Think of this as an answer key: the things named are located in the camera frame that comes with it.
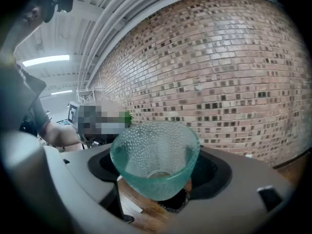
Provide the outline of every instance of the teal glass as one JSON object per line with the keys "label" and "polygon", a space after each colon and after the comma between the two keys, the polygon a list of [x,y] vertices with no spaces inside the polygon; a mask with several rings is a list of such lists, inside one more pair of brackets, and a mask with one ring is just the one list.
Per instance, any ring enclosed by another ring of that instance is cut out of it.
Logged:
{"label": "teal glass", "polygon": [[199,141],[181,123],[151,121],[120,134],[110,154],[116,169],[139,194],[167,200],[189,180],[199,154]]}

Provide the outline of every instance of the person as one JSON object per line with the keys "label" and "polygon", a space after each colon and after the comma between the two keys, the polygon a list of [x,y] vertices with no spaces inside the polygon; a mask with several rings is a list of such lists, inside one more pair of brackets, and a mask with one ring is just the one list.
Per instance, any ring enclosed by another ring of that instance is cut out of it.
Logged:
{"label": "person", "polygon": [[[49,120],[39,99],[46,87],[45,82],[23,70],[14,58],[16,48],[43,22],[51,20],[56,2],[57,0],[31,0],[5,37],[0,52],[0,94],[6,105],[1,109],[0,130],[19,129],[35,136],[39,134],[51,145],[64,147],[82,142],[72,126]],[[58,11],[68,11],[72,8],[73,0],[65,0],[60,4]]]}

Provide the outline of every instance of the floor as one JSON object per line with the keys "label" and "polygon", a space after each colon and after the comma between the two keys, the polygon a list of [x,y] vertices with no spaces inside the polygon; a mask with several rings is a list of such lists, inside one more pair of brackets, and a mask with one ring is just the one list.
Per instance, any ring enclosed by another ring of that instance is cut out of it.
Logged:
{"label": "floor", "polygon": [[[283,168],[277,169],[277,171],[281,173],[286,179],[288,179],[292,184],[296,185],[301,178],[309,155],[310,154],[306,154],[295,162]],[[149,233],[157,232],[166,225],[170,217],[174,216],[173,213],[167,212],[154,201],[142,197],[134,189],[132,189],[123,178],[118,181],[118,188],[123,212],[135,218],[135,221],[131,223],[131,225],[135,226],[136,228],[139,228]],[[185,189],[188,192],[190,191],[190,181],[185,186]],[[127,200],[125,198],[131,200],[143,211],[139,213],[133,210],[127,205]]]}

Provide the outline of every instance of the ceiling light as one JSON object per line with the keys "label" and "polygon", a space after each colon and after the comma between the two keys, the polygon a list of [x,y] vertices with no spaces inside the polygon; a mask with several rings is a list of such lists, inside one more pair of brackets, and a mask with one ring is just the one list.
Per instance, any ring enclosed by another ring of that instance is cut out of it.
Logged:
{"label": "ceiling light", "polygon": [[61,91],[61,92],[55,92],[55,93],[51,93],[52,95],[58,95],[58,94],[63,94],[63,93],[70,93],[73,90],[67,90],[67,91]]}
{"label": "ceiling light", "polygon": [[23,65],[25,67],[28,67],[28,66],[32,66],[32,65],[36,65],[36,64],[40,64],[40,63],[57,61],[57,60],[69,60],[69,55],[42,57],[42,58],[37,58],[37,59],[33,59],[33,60],[27,60],[27,61],[23,61]]}

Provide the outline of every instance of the fluorescent light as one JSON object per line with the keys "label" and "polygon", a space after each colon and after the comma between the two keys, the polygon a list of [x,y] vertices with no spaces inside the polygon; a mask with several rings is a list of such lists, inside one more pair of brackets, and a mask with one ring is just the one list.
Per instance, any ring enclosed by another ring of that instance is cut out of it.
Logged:
{"label": "fluorescent light", "polygon": [[58,94],[63,94],[63,93],[70,93],[73,90],[67,90],[67,91],[61,91],[61,92],[55,92],[55,93],[51,93],[52,95],[58,95]]}
{"label": "fluorescent light", "polygon": [[42,58],[37,58],[37,59],[33,59],[33,60],[27,60],[27,61],[23,61],[23,65],[25,67],[28,67],[28,66],[32,66],[32,65],[36,65],[36,64],[40,64],[40,63],[57,61],[57,60],[69,60],[69,55],[42,57]]}

